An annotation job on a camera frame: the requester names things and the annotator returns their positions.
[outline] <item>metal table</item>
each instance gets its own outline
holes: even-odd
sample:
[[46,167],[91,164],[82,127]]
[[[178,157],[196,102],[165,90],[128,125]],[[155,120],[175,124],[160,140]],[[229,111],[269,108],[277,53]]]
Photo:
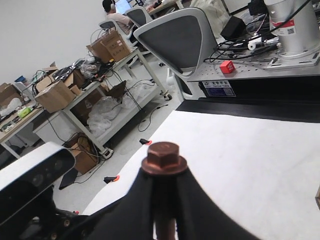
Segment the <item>metal table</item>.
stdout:
[[272,79],[275,77],[307,77],[320,74],[320,64],[316,66],[289,68],[282,70],[267,69],[272,58],[277,57],[275,52],[264,53],[242,60],[232,60],[235,71],[230,74],[223,74],[220,64],[223,60],[216,60],[213,63],[202,63],[195,74],[187,79],[188,82],[199,82],[209,80],[242,80],[242,79]]
[[301,60],[296,68],[272,69],[278,64],[271,63],[275,58],[276,52],[266,52],[247,59],[232,60],[235,71],[230,74],[221,72],[222,60],[204,62],[190,78],[183,80],[191,89],[193,99],[235,97],[237,100],[320,102],[320,64],[308,66],[308,62]]
[[[29,113],[26,117],[24,117],[22,120],[20,120],[11,130],[8,132],[2,133],[0,137],[0,144],[8,150],[13,156],[15,156],[17,159],[20,158],[20,155],[17,154],[9,145],[7,145],[7,141],[14,135],[16,135],[21,129],[23,129],[26,125],[31,123],[35,118],[37,118],[42,112],[43,108],[38,108],[33,110],[31,113]],[[9,117],[7,120],[5,120],[2,124],[0,124],[0,128],[11,122],[15,117],[17,117],[18,114],[15,113],[11,117]]]
[[[129,62],[131,59],[133,59],[135,56],[137,56],[142,63],[142,65],[145,67],[147,72],[152,77],[153,81],[155,82],[155,87],[152,88],[152,90],[146,94],[146,96],[138,101],[138,104],[143,108],[148,102],[150,102],[156,95],[161,94],[166,97],[169,97],[168,91],[165,89],[165,87],[162,85],[150,65],[148,64],[147,60],[144,58],[142,53],[136,49],[134,50],[129,56],[124,58],[122,61],[118,62],[113,70],[116,72],[120,68],[124,67],[128,73],[131,75],[132,78],[135,78],[134,73],[131,71],[131,69],[127,66],[127,62]],[[81,95],[79,95],[77,98],[73,100],[65,109],[62,110],[62,112],[76,125],[78,126],[81,131],[97,146],[97,148],[100,150],[100,153],[103,155],[104,158],[108,159],[112,156],[113,150],[104,147],[104,144],[110,140],[110,138],[116,134],[135,114],[139,112],[139,109],[137,106],[135,106],[132,109],[122,109],[119,113],[119,115],[112,121],[112,126],[109,128],[106,132],[104,132],[101,136],[95,137],[87,128],[84,126],[81,121],[71,112],[71,109],[76,106],[78,103],[80,103],[83,99],[85,99],[90,93],[92,93],[95,89],[100,90],[98,87],[100,86],[99,82],[94,82],[91,85],[89,85],[86,88],[86,91],[84,91]]]
[[160,6],[156,8],[151,8],[151,10],[148,12],[149,15],[155,15],[161,10],[167,9],[171,6],[177,5],[179,9],[183,9],[184,6],[182,5],[181,0],[167,0],[165,3],[162,3]]

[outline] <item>gray metal plate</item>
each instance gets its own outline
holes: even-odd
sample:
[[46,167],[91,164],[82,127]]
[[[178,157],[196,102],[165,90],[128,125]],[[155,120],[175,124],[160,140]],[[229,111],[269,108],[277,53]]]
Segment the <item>gray metal plate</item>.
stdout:
[[269,52],[261,56],[233,60],[232,62],[235,66],[235,71],[230,74],[223,74],[221,72],[220,64],[223,62],[222,60],[216,60],[213,63],[204,62],[190,78],[186,79],[186,81],[199,82],[208,80],[265,79],[273,77],[320,75],[320,64],[316,66],[289,69],[267,69],[271,60],[276,57],[276,52]]

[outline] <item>caster wheel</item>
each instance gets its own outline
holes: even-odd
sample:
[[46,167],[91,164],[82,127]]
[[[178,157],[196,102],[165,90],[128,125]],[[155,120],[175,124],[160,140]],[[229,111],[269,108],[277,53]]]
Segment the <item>caster wheel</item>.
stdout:
[[170,94],[163,96],[167,101],[170,101],[172,99],[172,96]]

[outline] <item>label sticker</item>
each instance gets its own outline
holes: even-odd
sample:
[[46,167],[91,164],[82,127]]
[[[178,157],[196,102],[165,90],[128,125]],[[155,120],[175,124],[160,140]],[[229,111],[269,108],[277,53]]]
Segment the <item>label sticker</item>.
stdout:
[[[272,22],[272,25],[275,27],[278,27],[281,25],[282,22]],[[278,30],[275,31],[278,36],[290,36],[290,35],[295,35],[296,32],[296,27],[295,27],[295,20],[291,19],[288,21],[285,25],[280,27]]]
[[84,104],[85,104],[85,107],[87,109],[91,109],[93,107],[93,105],[91,104],[91,102],[89,102],[88,100],[84,100]]
[[210,97],[236,96],[228,80],[203,81],[202,84]]

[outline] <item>yellow object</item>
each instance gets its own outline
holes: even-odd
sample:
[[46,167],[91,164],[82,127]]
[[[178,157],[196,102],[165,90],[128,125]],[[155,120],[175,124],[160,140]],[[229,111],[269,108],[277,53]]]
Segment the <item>yellow object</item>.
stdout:
[[18,116],[19,116],[19,118],[23,119],[25,116],[27,116],[31,112],[32,112],[31,108],[26,107],[18,112]]

